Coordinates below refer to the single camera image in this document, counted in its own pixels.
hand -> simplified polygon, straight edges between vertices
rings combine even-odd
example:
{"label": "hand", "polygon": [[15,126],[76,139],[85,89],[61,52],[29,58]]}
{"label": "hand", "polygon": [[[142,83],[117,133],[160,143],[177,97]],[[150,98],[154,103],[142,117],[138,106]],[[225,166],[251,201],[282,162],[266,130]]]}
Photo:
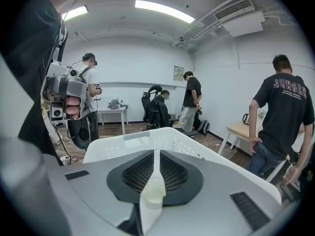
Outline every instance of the hand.
{"label": "hand", "polygon": [[300,168],[299,168],[299,167],[297,167],[297,166],[292,166],[292,167],[288,170],[288,172],[287,172],[287,174],[286,174],[286,176],[285,176],[285,178],[284,178],[284,180],[283,180],[284,185],[287,185],[287,184],[290,183],[292,180],[294,180],[294,179],[297,177],[299,171],[300,171]]}
{"label": "hand", "polygon": [[80,99],[77,97],[68,97],[67,98],[67,114],[72,115],[72,118],[78,119],[80,113]]}
{"label": "hand", "polygon": [[258,137],[253,137],[253,138],[250,138],[250,151],[253,152],[253,153],[256,153],[254,151],[254,146],[258,143],[258,142],[261,142],[262,143],[262,140]]}

black mesh grille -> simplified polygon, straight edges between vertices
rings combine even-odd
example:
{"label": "black mesh grille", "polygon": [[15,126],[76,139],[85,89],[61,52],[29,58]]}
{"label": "black mesh grille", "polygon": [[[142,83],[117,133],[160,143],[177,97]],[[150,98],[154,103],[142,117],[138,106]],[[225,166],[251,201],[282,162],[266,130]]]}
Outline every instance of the black mesh grille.
{"label": "black mesh grille", "polygon": [[141,193],[154,169],[154,154],[151,153],[122,173],[123,182],[137,193]]}
{"label": "black mesh grille", "polygon": [[188,180],[188,171],[178,163],[160,154],[160,172],[164,179],[166,194],[183,186]]}
{"label": "black mesh grille", "polygon": [[228,15],[230,15],[236,11],[239,11],[239,10],[251,7],[251,6],[252,6],[252,2],[250,0],[243,0],[243,1],[240,1],[236,4],[233,4],[233,5],[229,6],[228,8],[225,8],[224,10],[216,13],[215,16],[217,19],[221,19],[221,18],[226,17],[226,16],[228,16]]}
{"label": "black mesh grille", "polygon": [[231,198],[254,231],[270,221],[245,192],[232,194]]}

air conditioner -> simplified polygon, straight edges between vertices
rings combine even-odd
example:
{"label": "air conditioner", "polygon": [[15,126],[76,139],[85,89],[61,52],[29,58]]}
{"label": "air conditioner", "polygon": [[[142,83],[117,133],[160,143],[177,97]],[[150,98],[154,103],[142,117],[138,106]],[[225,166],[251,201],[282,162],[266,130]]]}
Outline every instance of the air conditioner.
{"label": "air conditioner", "polygon": [[256,11],[234,19],[231,19],[221,26],[228,31],[232,37],[245,35],[252,32],[262,31],[262,24],[265,22],[264,14]]}
{"label": "air conditioner", "polygon": [[255,12],[251,0],[241,0],[215,13],[215,17],[221,22],[226,22],[233,18],[242,16],[247,13]]}

power strip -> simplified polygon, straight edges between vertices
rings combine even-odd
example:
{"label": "power strip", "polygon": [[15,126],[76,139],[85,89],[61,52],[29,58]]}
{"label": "power strip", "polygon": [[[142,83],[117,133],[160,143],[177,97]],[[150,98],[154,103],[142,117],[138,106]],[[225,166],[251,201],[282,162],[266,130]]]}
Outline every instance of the power strip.
{"label": "power strip", "polygon": [[63,165],[69,165],[70,164],[70,156],[68,156],[68,155],[62,156],[60,158],[60,160],[62,161]]}

hair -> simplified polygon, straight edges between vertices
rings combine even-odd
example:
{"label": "hair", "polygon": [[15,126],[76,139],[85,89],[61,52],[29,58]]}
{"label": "hair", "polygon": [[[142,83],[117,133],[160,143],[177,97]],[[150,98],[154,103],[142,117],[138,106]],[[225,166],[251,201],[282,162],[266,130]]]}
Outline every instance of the hair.
{"label": "hair", "polygon": [[167,91],[167,90],[162,90],[162,91],[161,91],[161,95],[164,95],[164,94],[168,94],[168,95],[169,95],[169,91]]}
{"label": "hair", "polygon": [[277,72],[281,72],[283,69],[291,69],[291,64],[289,59],[286,55],[280,54],[275,56],[274,60],[272,61],[272,64],[274,65],[274,69]]}
{"label": "hair", "polygon": [[85,53],[84,56],[82,57],[82,61],[88,61],[90,59],[95,60],[95,55],[93,53]]}
{"label": "hair", "polygon": [[187,78],[187,76],[193,76],[193,73],[192,72],[186,72],[185,74],[184,74],[184,80],[186,80],[186,78]]}

